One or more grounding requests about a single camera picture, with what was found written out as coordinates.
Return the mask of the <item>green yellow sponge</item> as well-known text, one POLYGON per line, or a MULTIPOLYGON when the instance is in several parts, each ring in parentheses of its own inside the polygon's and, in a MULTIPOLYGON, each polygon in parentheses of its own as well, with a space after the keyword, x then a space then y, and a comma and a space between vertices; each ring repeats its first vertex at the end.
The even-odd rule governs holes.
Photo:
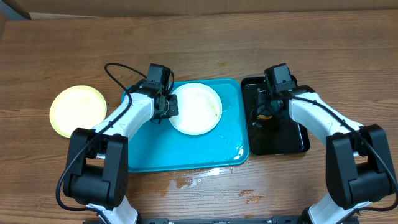
POLYGON ((268 120, 268 119, 271 119, 271 118, 272 118, 272 115, 266 116, 266 115, 260 114, 260 115, 257 116, 257 119, 259 119, 259 120, 268 120))

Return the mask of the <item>white plate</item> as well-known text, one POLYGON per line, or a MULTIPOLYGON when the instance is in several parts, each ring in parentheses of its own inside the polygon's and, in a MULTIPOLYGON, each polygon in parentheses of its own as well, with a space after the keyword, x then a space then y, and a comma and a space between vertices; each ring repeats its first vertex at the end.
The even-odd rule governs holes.
POLYGON ((214 89, 202 83, 187 83, 172 92, 177 96, 178 115, 169 118, 181 133, 197 136, 211 131, 220 121, 223 106, 214 89))

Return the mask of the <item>green rimmed plate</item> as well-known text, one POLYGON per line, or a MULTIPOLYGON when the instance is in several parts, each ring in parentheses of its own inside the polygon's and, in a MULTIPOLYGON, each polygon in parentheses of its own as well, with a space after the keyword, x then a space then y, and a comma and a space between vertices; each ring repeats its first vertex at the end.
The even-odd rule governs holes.
POLYGON ((77 85, 63 90, 53 101, 49 118, 53 129, 69 138, 76 128, 90 129, 106 117, 104 96, 95 88, 77 85))

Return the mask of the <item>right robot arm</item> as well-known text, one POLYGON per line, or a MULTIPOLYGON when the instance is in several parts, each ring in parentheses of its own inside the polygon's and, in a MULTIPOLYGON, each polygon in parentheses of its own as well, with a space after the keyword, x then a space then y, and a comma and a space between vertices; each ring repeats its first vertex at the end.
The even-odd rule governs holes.
POLYGON ((286 117, 312 132, 326 149, 328 192, 306 208, 301 223, 347 223, 362 211, 395 209, 372 207, 397 194, 397 180, 385 131, 378 125, 363 126, 328 106, 309 86, 284 91, 256 90, 254 116, 259 121, 286 117))

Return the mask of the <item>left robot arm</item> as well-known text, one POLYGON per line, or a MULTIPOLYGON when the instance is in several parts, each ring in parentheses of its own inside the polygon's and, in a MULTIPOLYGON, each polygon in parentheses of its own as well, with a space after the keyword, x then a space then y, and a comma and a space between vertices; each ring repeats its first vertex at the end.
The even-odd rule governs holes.
POLYGON ((126 94, 102 123, 74 130, 56 196, 73 198, 78 211, 95 212, 104 223, 136 223, 139 214, 126 197, 129 140, 144 123, 176 115, 176 95, 126 94))

